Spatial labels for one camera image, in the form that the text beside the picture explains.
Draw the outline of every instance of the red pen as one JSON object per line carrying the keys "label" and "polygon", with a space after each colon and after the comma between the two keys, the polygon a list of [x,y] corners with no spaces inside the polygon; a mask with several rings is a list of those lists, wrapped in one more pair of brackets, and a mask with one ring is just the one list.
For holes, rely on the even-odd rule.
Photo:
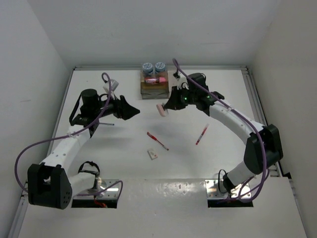
{"label": "red pen", "polygon": [[202,134],[199,136],[197,142],[196,142],[196,145],[198,145],[199,141],[202,139],[204,133],[206,132],[207,128],[208,128],[209,124],[207,124],[202,132]]}
{"label": "red pen", "polygon": [[147,135],[152,138],[153,140],[156,140],[165,150],[169,150],[165,145],[163,145],[162,143],[160,143],[160,141],[153,135],[151,135],[149,132],[147,133]]}

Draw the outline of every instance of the white table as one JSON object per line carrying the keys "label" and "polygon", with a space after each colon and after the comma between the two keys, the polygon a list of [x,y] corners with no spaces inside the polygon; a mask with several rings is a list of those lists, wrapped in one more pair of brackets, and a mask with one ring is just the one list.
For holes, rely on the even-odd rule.
{"label": "white table", "polygon": [[[67,131],[68,117],[82,90],[103,92],[103,71],[74,71],[56,136]],[[206,75],[211,91],[223,94],[235,108],[254,118],[241,70],[186,70],[188,74],[198,71]],[[167,100],[141,99],[138,70],[107,73],[120,83],[116,95],[124,95],[141,113],[127,121],[113,116],[101,119],[115,126],[99,126],[75,158],[69,175],[89,160],[100,166],[103,178],[123,179],[118,208],[59,211],[29,205],[19,237],[305,237],[286,178],[268,179],[253,208],[208,209],[204,179],[216,178],[219,169],[229,171],[241,162],[244,144],[194,106],[160,117],[156,104]],[[196,146],[206,123],[210,126]],[[151,140],[147,131],[170,150]],[[151,147],[158,151],[153,161],[147,154]]]}

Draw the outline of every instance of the robotic arm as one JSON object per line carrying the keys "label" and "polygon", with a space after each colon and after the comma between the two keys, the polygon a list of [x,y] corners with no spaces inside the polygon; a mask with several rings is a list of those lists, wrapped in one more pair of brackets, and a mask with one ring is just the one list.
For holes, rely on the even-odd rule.
{"label": "robotic arm", "polygon": [[[71,124],[68,129],[69,136],[63,139],[39,165],[32,164],[28,169],[30,204],[65,209],[73,196],[83,190],[96,187],[99,172],[80,170],[73,177],[68,177],[67,172],[80,148],[94,135],[99,126],[99,120],[89,129],[77,135],[72,134],[94,122],[102,111],[104,113],[101,117],[113,114],[124,120],[140,113],[138,109],[126,102],[124,96],[121,95],[119,99],[114,94],[106,95],[111,98],[108,107],[104,109],[106,101],[102,101],[102,96],[105,95],[99,96],[95,89],[86,89],[81,92],[69,118]],[[83,105],[80,107],[80,114],[75,116],[80,98]]]}
{"label": "robotic arm", "polygon": [[[189,77],[205,89],[209,90],[206,85],[206,76],[204,74],[193,73],[190,74]],[[221,99],[226,104],[230,105],[230,103],[227,102],[224,99],[224,96],[220,93],[213,92],[213,94],[215,94],[218,99]],[[211,97],[205,91],[194,85],[191,81],[179,79],[178,86],[172,87],[172,92],[167,103],[157,105],[157,108],[160,115],[164,117],[167,109],[181,110],[186,108],[188,105],[196,105],[198,110],[203,111],[207,116],[223,123],[246,145],[243,161],[223,176],[223,186],[227,192],[230,192],[236,186],[254,175],[258,175],[263,172],[263,158],[260,142],[251,127],[232,111],[231,106],[228,109],[215,98]],[[266,152],[267,168],[282,159],[283,151],[278,129],[272,124],[265,126],[251,120],[245,115],[243,116],[257,129],[257,131],[259,131],[261,135]]]}

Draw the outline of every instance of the white wall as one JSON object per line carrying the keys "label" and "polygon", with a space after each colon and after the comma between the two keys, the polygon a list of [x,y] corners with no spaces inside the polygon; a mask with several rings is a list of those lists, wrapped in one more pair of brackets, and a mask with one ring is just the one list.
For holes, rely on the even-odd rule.
{"label": "white wall", "polygon": [[28,0],[75,65],[249,64],[280,0]]}
{"label": "white wall", "polygon": [[267,120],[281,133],[309,237],[317,237],[316,12],[316,0],[284,0],[253,67]]}
{"label": "white wall", "polygon": [[[0,1],[0,237],[6,237],[21,194],[13,173],[18,153],[50,138],[69,71],[26,0]],[[48,145],[21,159],[26,179],[32,162],[45,157]]]}

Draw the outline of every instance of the marker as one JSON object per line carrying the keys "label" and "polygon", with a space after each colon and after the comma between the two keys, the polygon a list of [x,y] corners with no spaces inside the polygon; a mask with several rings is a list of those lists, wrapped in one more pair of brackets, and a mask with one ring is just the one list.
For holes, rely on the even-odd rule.
{"label": "marker", "polygon": [[202,139],[202,137],[203,137],[204,133],[206,132],[208,126],[209,126],[209,124],[207,123],[205,128],[204,128],[204,130],[203,130],[203,132],[202,132],[202,134],[199,136],[199,138],[198,138],[198,140],[196,142],[196,145],[198,145],[199,141]]}
{"label": "marker", "polygon": [[103,123],[103,122],[100,122],[99,124],[101,124],[101,125],[114,125],[114,123]]}
{"label": "marker", "polygon": [[163,145],[162,143],[160,143],[159,140],[158,140],[155,136],[151,135],[149,132],[147,133],[147,135],[148,135],[150,138],[152,138],[153,140],[156,140],[165,150],[169,150],[165,145]]}

